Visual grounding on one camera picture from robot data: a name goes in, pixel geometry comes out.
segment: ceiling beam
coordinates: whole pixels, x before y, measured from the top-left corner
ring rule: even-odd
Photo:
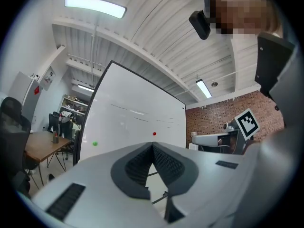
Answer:
[[[76,69],[79,69],[81,71],[84,71],[86,73],[92,73],[92,69],[90,66],[87,66],[85,64],[82,64],[82,63],[78,63],[74,60],[71,60],[69,59],[67,62],[66,62],[66,65],[70,66],[70,67],[73,67],[73,68],[76,68]],[[93,68],[93,75],[97,76],[97,77],[101,77],[101,75],[103,74],[102,71],[99,71],[95,68]]]
[[[73,90],[73,91],[76,91],[76,92],[78,92],[78,93],[81,93],[81,94],[83,94],[83,95],[89,96],[89,97],[91,97],[91,96],[92,96],[92,93],[93,93],[93,92],[91,92],[91,91],[88,91],[88,90],[85,90],[85,89],[81,89],[81,88],[79,88],[79,87],[76,86],[76,85],[72,86],[72,90]]]
[[[235,39],[227,38],[227,45],[230,50],[232,65],[234,66],[235,73],[235,86],[234,91],[239,90],[239,78],[238,78],[238,71],[239,71],[239,63],[238,63],[238,49]]]
[[[75,19],[57,17],[53,20],[53,24],[71,27],[74,29],[79,29],[79,30],[82,30],[82,31],[85,31],[88,33],[94,32],[94,25],[88,24],[88,23],[85,23],[82,21],[77,21]],[[125,48],[126,50],[134,53],[135,55],[141,57],[143,60],[150,63],[151,65],[156,67],[158,70],[160,70],[162,73],[164,73],[166,76],[168,76],[171,80],[173,80],[175,83],[177,83],[185,91],[188,91],[189,94],[195,100],[197,100],[198,102],[200,101],[200,98],[190,89],[190,87],[182,79],[180,79],[174,72],[172,72],[162,62],[160,62],[158,59],[153,57],[151,54],[149,54],[144,49],[138,47],[136,44],[130,42],[129,40],[123,38],[122,36],[119,36],[104,28],[97,27],[96,35],[99,37],[102,37],[106,40],[109,40],[109,41]]]
[[[85,86],[85,87],[89,87],[89,88],[92,88],[90,85],[88,85],[88,84],[86,84],[86,83],[84,83],[84,82],[81,82],[81,81],[78,81],[78,80],[76,80],[76,79],[72,79],[72,84],[73,85],[82,85],[82,86]]]
[[[45,61],[45,63],[36,72],[36,75],[39,75],[38,83],[41,82],[44,74],[48,71],[48,69],[53,64],[53,62],[56,60],[58,62],[64,60],[66,53],[67,53],[66,47],[61,46]]]
[[[206,99],[202,102],[187,105],[186,110],[196,108],[196,107],[202,107],[202,106],[205,106],[205,105],[215,104],[215,103],[226,101],[226,100],[229,100],[229,99],[233,99],[233,98],[236,98],[236,97],[239,97],[239,96],[242,96],[242,95],[249,94],[249,93],[254,92],[256,90],[260,90],[260,88],[261,88],[261,85],[255,84],[255,85],[250,86],[248,88],[244,88],[244,89],[232,92],[230,94],[221,95],[221,96],[214,97],[214,98],[209,98],[209,99]]]

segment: desk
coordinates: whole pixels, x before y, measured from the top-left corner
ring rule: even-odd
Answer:
[[[43,180],[41,177],[40,163],[70,143],[71,140],[64,139],[61,137],[59,137],[58,143],[53,143],[53,134],[47,131],[31,133],[29,135],[27,144],[25,146],[25,155],[38,162],[39,174],[42,185],[43,185]]]

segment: person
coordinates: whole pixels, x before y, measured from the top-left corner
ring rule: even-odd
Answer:
[[[272,0],[205,0],[205,13],[221,34],[268,32],[297,44],[289,21]]]

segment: metal pipe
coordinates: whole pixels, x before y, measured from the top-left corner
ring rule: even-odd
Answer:
[[[67,53],[67,55],[68,55],[68,56],[71,56],[71,57],[76,57],[76,58],[78,58],[78,59],[81,59],[81,60],[84,60],[84,61],[87,61],[87,62],[91,62],[91,60],[89,60],[89,59],[85,59],[85,58],[82,58],[82,57],[74,56],[74,55],[69,54],[69,53]],[[99,65],[99,66],[102,66],[102,67],[106,68],[106,66],[102,65],[101,63],[96,63],[96,62],[92,62],[92,63],[93,63],[93,64],[97,64],[97,65]]]
[[[232,72],[232,73],[230,73],[230,74],[226,74],[226,75],[224,75],[224,76],[222,76],[222,77],[219,77],[219,78],[217,78],[217,79],[209,80],[209,81],[206,82],[206,84],[211,83],[212,81],[216,82],[216,81],[219,80],[219,79],[222,79],[222,78],[225,78],[225,77],[227,77],[227,76],[236,74],[236,73],[238,73],[238,72],[240,72],[240,71],[243,71],[243,70],[245,70],[245,69],[247,69],[247,68],[249,68],[249,67],[253,67],[253,66],[256,66],[256,65],[257,65],[257,64],[255,63],[255,64],[249,65],[249,66],[247,66],[247,67],[245,67],[245,68],[242,68],[242,69],[240,69],[240,70],[237,70],[237,71],[235,71],[235,72]],[[178,96],[178,95],[181,95],[181,94],[183,94],[183,93],[186,93],[186,92],[188,92],[188,91],[190,91],[190,90],[192,90],[192,89],[194,89],[194,87],[192,87],[192,88],[189,89],[189,90],[185,90],[185,91],[183,91],[183,92],[180,92],[180,93],[174,95],[174,97],[176,97],[176,96]]]
[[[98,23],[98,15],[96,17],[96,21],[95,21],[95,27],[94,27],[94,32],[92,34],[92,44],[91,44],[91,79],[92,79],[92,85],[93,87],[95,87],[94,84],[94,78],[93,78],[93,51],[94,51],[94,44],[95,44],[95,36],[96,36],[96,29],[97,29],[97,23]]]

